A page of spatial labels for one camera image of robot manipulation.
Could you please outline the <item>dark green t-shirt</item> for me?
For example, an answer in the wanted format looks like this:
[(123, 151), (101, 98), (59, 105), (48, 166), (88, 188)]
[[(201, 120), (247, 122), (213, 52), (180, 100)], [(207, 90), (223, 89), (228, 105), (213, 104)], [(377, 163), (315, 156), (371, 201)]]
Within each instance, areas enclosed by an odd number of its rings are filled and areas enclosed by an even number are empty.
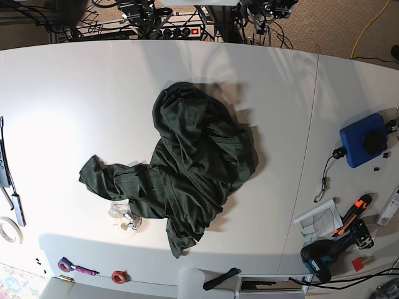
[(165, 219), (171, 253), (179, 258), (253, 175), (254, 147), (226, 106), (189, 82), (162, 90), (152, 116), (160, 140), (148, 164), (104, 166), (93, 156), (79, 181), (104, 199), (128, 201), (136, 216)]

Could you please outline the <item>black power strip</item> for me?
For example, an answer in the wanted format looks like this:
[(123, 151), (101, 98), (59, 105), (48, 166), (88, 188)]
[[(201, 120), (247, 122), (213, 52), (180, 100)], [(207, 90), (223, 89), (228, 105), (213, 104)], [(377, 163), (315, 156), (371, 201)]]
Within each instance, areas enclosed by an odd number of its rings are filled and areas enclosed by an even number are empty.
[(154, 31), (149, 39), (156, 40), (200, 40), (203, 31), (199, 27), (166, 28)]

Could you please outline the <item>paper instruction booklet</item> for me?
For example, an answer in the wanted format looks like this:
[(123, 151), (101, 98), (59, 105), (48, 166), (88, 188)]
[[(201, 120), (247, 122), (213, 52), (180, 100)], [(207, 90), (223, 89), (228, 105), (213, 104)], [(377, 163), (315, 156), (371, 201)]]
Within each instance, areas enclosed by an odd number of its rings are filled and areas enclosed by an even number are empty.
[(310, 244), (342, 227), (342, 218), (335, 205), (335, 198), (316, 205), (294, 219), (300, 227), (305, 243)]

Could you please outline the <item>red tape roll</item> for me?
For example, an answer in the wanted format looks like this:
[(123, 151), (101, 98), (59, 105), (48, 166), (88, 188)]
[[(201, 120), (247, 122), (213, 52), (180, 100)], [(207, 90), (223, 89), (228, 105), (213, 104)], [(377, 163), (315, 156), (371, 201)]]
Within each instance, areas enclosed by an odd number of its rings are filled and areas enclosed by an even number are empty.
[(126, 272), (116, 270), (111, 274), (111, 279), (116, 284), (124, 284), (127, 281)]

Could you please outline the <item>blue box with black knob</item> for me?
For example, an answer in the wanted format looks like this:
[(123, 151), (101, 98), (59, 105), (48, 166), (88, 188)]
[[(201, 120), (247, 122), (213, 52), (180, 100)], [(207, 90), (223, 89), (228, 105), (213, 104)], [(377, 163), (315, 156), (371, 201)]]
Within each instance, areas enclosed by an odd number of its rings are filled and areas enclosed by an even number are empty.
[(387, 150), (388, 133), (379, 113), (342, 128), (339, 134), (351, 168), (356, 168)]

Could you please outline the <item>purple marker pen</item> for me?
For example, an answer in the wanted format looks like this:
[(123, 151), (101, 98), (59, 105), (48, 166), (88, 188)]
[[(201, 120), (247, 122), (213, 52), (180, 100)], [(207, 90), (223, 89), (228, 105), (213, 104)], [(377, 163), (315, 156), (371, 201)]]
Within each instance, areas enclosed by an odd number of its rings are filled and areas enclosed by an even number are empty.
[(90, 269), (87, 269), (87, 268), (84, 268), (84, 267), (81, 267), (81, 266), (78, 266), (78, 265), (74, 265), (72, 268), (73, 268), (75, 271), (78, 271), (78, 272), (80, 272), (80, 273), (84, 273), (84, 274), (87, 274), (87, 275), (91, 275), (91, 276), (96, 276), (96, 275), (99, 274), (99, 273), (98, 273), (97, 271), (95, 271), (95, 270), (90, 270)]

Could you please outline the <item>orange black utility knife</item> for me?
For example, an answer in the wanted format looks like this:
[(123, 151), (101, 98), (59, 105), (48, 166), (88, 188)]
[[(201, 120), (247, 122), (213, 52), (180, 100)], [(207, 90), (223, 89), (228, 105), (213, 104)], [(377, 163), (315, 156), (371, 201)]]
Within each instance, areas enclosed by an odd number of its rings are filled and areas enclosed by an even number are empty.
[(342, 226), (334, 230), (332, 237), (335, 238), (341, 236), (344, 232), (346, 232), (352, 222), (364, 212), (364, 210), (370, 205), (372, 200), (373, 198), (369, 194), (365, 194), (359, 200), (357, 200), (344, 215), (344, 217), (342, 218)]

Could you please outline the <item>purple tape roll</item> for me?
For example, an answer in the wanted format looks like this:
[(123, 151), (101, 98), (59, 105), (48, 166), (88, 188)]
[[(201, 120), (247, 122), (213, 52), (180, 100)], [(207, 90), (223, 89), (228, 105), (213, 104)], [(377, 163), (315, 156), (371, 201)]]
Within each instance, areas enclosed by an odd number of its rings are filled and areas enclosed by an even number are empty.
[(74, 266), (72, 264), (72, 262), (70, 262), (67, 258), (62, 257), (59, 261), (58, 261), (58, 267), (63, 271), (63, 272), (71, 272), (74, 270)]

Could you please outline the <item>grey usb hub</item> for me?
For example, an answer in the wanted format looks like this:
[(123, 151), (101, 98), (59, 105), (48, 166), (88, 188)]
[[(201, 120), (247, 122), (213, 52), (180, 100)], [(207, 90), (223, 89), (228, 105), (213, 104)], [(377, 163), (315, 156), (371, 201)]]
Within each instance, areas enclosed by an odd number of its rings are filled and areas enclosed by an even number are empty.
[(22, 209), (22, 205), (21, 205), (21, 200), (19, 198), (18, 194), (13, 194), (11, 196), (12, 198), (12, 202), (14, 205), (14, 211), (16, 213), (16, 219), (17, 219), (17, 223), (19, 226), (24, 227), (26, 225), (26, 221), (25, 221), (25, 217), (24, 217), (24, 213), (23, 213), (23, 209)]

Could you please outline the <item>red square card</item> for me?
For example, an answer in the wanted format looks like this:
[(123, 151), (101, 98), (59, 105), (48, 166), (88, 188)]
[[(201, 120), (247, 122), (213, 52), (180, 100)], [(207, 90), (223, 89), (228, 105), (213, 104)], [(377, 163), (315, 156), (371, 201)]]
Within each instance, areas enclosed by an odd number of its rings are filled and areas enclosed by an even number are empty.
[(358, 258), (356, 258), (356, 259), (353, 259), (353, 260), (352, 260), (352, 266), (353, 266), (353, 269), (354, 269), (356, 272), (361, 271), (361, 269), (364, 268), (364, 264), (363, 264), (363, 262), (362, 262), (362, 259), (361, 259), (360, 257), (358, 257)]

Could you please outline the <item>dark remote control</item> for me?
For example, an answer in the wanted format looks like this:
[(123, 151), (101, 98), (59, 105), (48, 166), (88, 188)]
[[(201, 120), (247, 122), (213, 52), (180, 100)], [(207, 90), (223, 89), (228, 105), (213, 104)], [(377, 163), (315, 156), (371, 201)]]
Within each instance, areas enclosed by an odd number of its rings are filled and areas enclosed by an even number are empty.
[(3, 140), (1, 140), (1, 153), (0, 153), (0, 171), (1, 171), (1, 186), (2, 187), (10, 187), (10, 179), (8, 174), (6, 153), (3, 144)]

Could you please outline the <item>white tape roll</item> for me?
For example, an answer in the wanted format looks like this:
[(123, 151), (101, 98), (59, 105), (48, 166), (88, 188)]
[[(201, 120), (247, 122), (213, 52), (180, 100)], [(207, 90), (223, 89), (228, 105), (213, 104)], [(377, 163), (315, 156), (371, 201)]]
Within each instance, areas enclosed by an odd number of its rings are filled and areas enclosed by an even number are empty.
[(10, 244), (22, 244), (23, 236), (19, 226), (8, 217), (1, 217), (1, 237)]

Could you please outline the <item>white rectangular device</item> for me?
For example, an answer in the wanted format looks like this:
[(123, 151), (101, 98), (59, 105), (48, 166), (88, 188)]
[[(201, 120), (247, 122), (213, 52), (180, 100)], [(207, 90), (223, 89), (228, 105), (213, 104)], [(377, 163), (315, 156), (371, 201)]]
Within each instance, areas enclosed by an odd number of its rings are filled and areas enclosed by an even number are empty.
[(390, 220), (392, 219), (392, 217), (395, 215), (397, 210), (398, 210), (398, 188), (396, 188), (393, 191), (389, 200), (381, 210), (377, 219), (377, 224), (386, 227), (390, 222)]

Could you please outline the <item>black cordless drill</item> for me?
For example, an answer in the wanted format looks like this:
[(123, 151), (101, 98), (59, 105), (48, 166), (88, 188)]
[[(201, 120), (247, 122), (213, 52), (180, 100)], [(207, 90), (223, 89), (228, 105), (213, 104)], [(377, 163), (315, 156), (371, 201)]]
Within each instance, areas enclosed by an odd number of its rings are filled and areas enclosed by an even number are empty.
[(350, 226), (349, 233), (337, 240), (320, 239), (306, 245), (301, 249), (300, 257), (312, 275), (315, 275), (321, 283), (328, 283), (332, 278), (330, 265), (338, 261), (352, 245), (356, 245), (360, 250), (374, 246), (372, 236), (362, 219), (355, 221)]

